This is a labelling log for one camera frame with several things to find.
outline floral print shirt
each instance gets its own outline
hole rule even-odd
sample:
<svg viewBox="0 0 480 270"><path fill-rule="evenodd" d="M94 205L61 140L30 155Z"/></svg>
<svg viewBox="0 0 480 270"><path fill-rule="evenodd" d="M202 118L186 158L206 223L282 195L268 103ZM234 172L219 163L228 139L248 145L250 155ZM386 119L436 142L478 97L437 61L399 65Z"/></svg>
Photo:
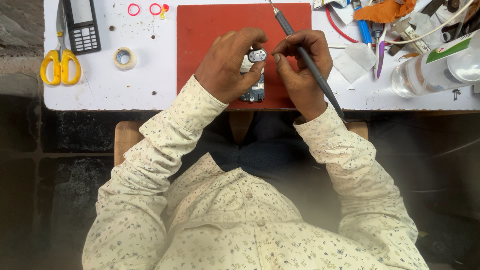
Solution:
<svg viewBox="0 0 480 270"><path fill-rule="evenodd" d="M330 106L294 126L340 195L339 234L305 223L273 186L241 168L224 172L209 154L170 184L181 157L226 107L192 76L172 106L140 128L145 139L98 191L85 270L428 269L375 147Z"/></svg>

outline wooden chair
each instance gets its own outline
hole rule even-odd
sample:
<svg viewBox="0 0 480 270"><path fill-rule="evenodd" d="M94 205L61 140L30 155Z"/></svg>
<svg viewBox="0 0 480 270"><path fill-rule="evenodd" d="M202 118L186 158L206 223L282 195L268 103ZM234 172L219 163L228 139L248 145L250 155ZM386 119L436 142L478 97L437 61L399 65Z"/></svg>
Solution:
<svg viewBox="0 0 480 270"><path fill-rule="evenodd" d="M232 112L230 114L230 127L235 138L235 142L241 143L247 134L248 127L253 117L244 115L250 112ZM123 154L135 146L144 136L138 131L145 121L122 121L115 128L115 166L122 164L125 160ZM355 132L364 139L368 140L368 128L365 122L347 123L347 129Z"/></svg>

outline concrete floor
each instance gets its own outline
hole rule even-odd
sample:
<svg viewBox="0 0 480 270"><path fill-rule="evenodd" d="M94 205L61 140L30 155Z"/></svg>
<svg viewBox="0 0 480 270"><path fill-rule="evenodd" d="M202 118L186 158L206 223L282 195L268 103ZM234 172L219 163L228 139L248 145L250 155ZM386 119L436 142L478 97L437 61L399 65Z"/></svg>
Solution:
<svg viewBox="0 0 480 270"><path fill-rule="evenodd" d="M97 189L113 167L115 125L156 112L55 112L42 104L43 1L0 2L0 265L3 269L81 269ZM410 215L429 235L417 246L432 264L459 268L478 248L480 114L422 117L348 112L369 122L377 159L400 187ZM309 204L339 209L328 182ZM339 212L305 215L336 231ZM444 245L442 254L433 243Z"/></svg>

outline hand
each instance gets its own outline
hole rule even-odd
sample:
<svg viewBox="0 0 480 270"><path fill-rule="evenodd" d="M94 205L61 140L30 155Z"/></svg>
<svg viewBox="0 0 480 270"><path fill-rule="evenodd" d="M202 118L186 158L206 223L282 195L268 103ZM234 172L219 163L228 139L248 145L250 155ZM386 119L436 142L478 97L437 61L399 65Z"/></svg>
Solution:
<svg viewBox="0 0 480 270"><path fill-rule="evenodd" d="M241 75L245 54L250 47L263 48L267 41L267 35L259 28L244 28L217 37L195 73L197 81L220 102L234 101L260 80L265 66L265 62L257 62L250 72Z"/></svg>
<svg viewBox="0 0 480 270"><path fill-rule="evenodd" d="M325 34L316 30L300 30L282 40L273 50L276 72L282 78L293 104L307 121L319 117L327 108L324 94L318 86L305 61L297 53L295 44L301 43L307 50L320 73L328 79L333 67ZM292 70L286 56L295 56L298 71Z"/></svg>

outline man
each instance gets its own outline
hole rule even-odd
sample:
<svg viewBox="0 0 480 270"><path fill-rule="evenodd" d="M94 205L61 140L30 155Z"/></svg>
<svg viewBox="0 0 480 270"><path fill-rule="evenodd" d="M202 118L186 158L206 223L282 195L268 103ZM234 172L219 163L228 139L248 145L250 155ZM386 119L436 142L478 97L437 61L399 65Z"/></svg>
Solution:
<svg viewBox="0 0 480 270"><path fill-rule="evenodd" d="M257 28L218 37L172 106L141 127L145 139L98 191L85 270L428 269L414 244L415 224L375 148L346 130L296 53L302 43L327 78L332 58L321 31L288 36L272 54L302 115L294 127L340 195L339 235L305 223L271 184L242 168L225 172L216 163L224 160L208 153L170 184L204 128L259 80L264 62L244 75L240 66L251 46L267 41ZM295 56L297 73L286 56ZM165 207L167 222L160 217Z"/></svg>

